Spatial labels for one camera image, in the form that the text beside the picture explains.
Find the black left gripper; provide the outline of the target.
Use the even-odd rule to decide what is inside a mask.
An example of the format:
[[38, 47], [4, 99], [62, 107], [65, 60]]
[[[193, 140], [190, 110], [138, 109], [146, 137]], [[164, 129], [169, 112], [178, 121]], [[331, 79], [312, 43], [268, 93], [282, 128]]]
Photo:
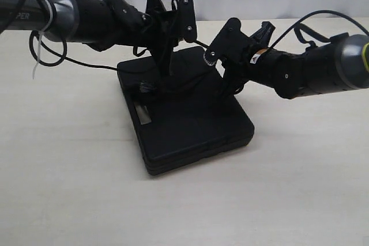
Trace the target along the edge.
[[179, 31], [180, 12], [165, 11], [162, 0], [146, 0], [144, 15], [138, 46], [150, 51], [160, 75], [167, 77], [171, 75], [173, 49], [183, 39]]

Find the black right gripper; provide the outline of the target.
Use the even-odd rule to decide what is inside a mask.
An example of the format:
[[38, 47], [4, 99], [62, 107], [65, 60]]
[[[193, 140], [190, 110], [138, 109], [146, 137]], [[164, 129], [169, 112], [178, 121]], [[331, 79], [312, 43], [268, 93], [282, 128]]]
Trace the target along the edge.
[[224, 68], [219, 97], [225, 99], [230, 95], [241, 92], [244, 85], [253, 81], [267, 87], [274, 87], [272, 78], [272, 64], [263, 62], [263, 53], [267, 51], [274, 25], [270, 21], [263, 21], [259, 30], [255, 31], [250, 39], [253, 44], [243, 53], [241, 63], [232, 63], [226, 59], [221, 60]]

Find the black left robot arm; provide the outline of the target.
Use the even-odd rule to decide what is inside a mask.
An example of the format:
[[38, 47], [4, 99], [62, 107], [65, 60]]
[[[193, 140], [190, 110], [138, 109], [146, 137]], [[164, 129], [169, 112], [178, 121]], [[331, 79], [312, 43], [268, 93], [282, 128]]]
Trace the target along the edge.
[[129, 46], [133, 55], [150, 52], [162, 73], [170, 72], [173, 49], [197, 38], [193, 0], [146, 0], [139, 11], [125, 0], [1, 0], [1, 31], [30, 31], [30, 39], [62, 43], [54, 67], [67, 58], [67, 43], [81, 43], [102, 52], [115, 45]]

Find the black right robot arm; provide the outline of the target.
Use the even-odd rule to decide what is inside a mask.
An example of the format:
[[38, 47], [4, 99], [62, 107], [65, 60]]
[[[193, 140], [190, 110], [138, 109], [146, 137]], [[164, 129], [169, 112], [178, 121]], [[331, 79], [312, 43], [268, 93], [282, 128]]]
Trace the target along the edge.
[[284, 99], [368, 88], [368, 36], [341, 33], [324, 37], [305, 24], [293, 31], [308, 47], [301, 54], [267, 48], [260, 35], [246, 36], [240, 21], [219, 32], [217, 50], [225, 68], [224, 93], [238, 93], [253, 81]]

